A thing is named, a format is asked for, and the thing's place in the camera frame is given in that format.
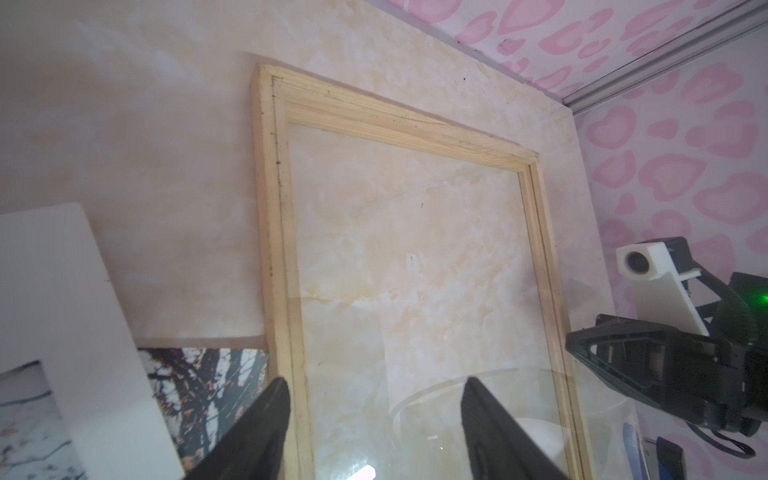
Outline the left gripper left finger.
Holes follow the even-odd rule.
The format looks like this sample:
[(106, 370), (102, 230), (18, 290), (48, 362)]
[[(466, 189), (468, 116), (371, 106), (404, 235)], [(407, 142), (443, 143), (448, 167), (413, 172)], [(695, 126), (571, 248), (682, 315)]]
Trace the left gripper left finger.
[(278, 377), (185, 480), (276, 480), (290, 413), (289, 386)]

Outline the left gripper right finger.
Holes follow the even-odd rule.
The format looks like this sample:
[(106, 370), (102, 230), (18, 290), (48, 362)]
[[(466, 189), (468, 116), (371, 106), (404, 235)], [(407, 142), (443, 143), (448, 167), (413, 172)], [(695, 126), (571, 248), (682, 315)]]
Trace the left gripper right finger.
[(473, 478), (567, 480), (478, 378), (467, 379), (460, 410)]

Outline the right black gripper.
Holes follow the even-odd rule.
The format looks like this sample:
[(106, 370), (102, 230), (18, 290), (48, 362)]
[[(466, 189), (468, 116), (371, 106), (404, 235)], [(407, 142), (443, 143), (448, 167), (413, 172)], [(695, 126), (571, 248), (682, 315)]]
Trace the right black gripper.
[(719, 301), (697, 308), (702, 335), (599, 315), (566, 350), (612, 390), (697, 427), (752, 436), (767, 420), (767, 280), (706, 274)]

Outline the clear acrylic sheet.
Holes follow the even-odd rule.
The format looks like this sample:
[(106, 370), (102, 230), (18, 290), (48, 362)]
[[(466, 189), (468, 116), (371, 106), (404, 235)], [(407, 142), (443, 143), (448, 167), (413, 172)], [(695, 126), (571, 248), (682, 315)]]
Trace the clear acrylic sheet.
[(543, 370), (502, 369), (389, 399), (383, 367), (310, 374), (316, 479), (573, 479), (567, 429), (541, 393)]

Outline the white mat board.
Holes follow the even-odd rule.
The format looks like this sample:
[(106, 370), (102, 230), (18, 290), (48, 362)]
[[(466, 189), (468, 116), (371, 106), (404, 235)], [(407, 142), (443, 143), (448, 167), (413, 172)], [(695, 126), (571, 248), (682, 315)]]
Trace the white mat board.
[(1, 217), (1, 370), (39, 362), (90, 479), (180, 479), (83, 207)]

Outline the light wooden picture frame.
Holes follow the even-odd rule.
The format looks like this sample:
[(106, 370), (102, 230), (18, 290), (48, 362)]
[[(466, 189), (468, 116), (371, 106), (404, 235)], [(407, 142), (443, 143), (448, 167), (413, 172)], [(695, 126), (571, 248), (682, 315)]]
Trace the light wooden picture frame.
[(571, 324), (539, 155), (504, 138), (289, 67), (258, 64), (250, 91), (268, 373), (287, 382), (293, 415), (283, 477), (315, 475), (288, 141), (288, 127), (294, 123), (518, 174), (568, 472), (574, 479), (594, 478), (587, 423), (565, 348)]

